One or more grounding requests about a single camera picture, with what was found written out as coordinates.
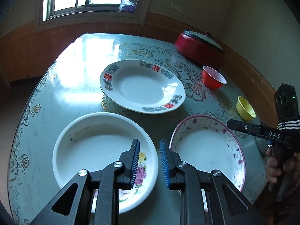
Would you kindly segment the person's right hand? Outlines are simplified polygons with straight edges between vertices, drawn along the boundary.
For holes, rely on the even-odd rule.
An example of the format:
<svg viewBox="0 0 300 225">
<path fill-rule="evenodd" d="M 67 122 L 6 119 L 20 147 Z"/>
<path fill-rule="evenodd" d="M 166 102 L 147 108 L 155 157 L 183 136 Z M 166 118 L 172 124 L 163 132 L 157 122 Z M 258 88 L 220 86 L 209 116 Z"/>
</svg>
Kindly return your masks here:
<svg viewBox="0 0 300 225">
<path fill-rule="evenodd" d="M 265 170 L 266 179 L 269 183 L 276 184 L 279 176 L 284 171 L 292 175 L 291 183 L 295 186 L 299 186 L 299 159 L 297 157 L 288 160 L 282 168 L 279 168 L 279 162 L 273 157 L 271 148 L 267 149 L 266 154 L 267 162 Z"/>
</svg>

